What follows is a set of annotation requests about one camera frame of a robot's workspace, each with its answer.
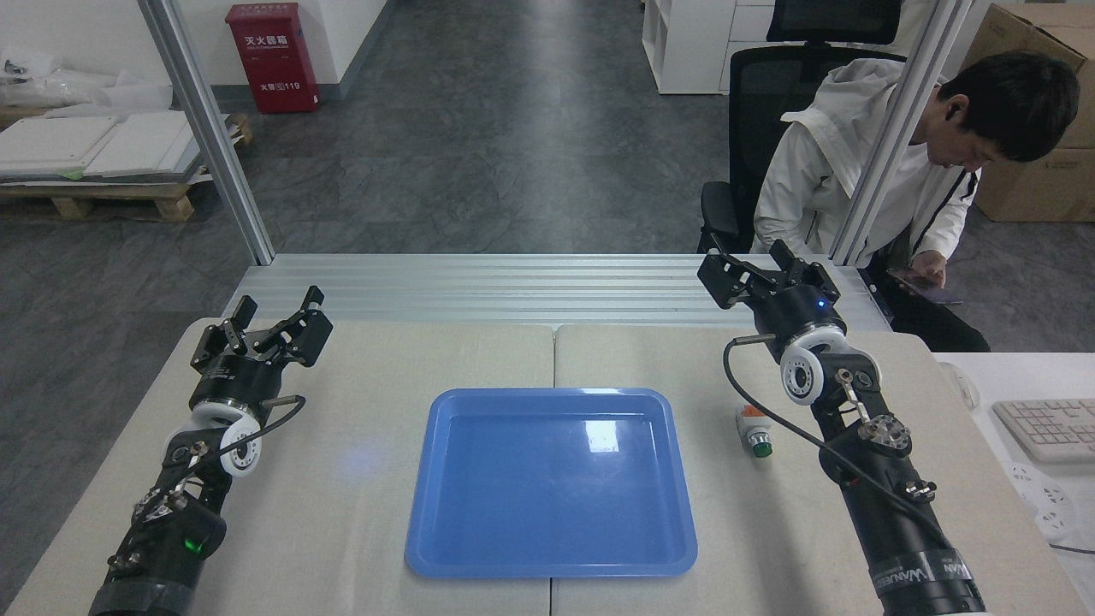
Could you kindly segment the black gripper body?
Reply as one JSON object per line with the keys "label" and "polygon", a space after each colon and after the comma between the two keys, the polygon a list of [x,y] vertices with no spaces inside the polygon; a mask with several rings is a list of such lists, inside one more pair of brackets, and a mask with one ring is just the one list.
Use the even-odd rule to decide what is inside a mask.
{"label": "black gripper body", "polygon": [[194,369],[200,377],[189,398],[191,409],[203,400],[235,400],[257,410],[261,400],[277,397],[277,367],[265,360],[222,355]]}
{"label": "black gripper body", "polygon": [[766,342],[772,358],[782,358],[789,340],[811,327],[832,326],[846,335],[846,323],[834,311],[833,301],[816,286],[796,284],[752,298],[752,315],[759,335],[775,335],[773,341]]}

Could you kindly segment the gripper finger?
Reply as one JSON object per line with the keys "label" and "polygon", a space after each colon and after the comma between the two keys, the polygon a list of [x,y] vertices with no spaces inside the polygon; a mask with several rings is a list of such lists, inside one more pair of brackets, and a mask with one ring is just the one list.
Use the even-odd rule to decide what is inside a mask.
{"label": "gripper finger", "polygon": [[267,330],[249,334],[249,351],[270,367],[290,363],[313,367],[334,328],[321,309],[324,298],[320,288],[310,286],[301,307],[292,316]]}
{"label": "gripper finger", "polygon": [[241,298],[231,316],[219,324],[211,324],[201,334],[189,365],[198,373],[204,373],[214,359],[228,355],[246,356],[246,328],[250,326],[257,303],[250,295]]}
{"label": "gripper finger", "polygon": [[779,274],[779,291],[798,284],[807,284],[821,293],[830,303],[837,303],[840,299],[834,280],[826,272],[825,265],[821,263],[802,260],[782,239],[774,241],[769,254],[781,272]]}
{"label": "gripper finger", "polygon": [[721,251],[708,251],[698,269],[698,278],[723,311],[747,300],[770,295],[772,272]]}

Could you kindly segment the person's hand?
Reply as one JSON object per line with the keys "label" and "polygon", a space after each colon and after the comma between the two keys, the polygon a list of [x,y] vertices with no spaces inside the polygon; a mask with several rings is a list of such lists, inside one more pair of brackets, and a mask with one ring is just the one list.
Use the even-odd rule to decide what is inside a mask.
{"label": "person's hand", "polygon": [[940,288],[946,284],[947,257],[936,249],[920,251],[909,263],[909,268],[922,276],[931,284]]}

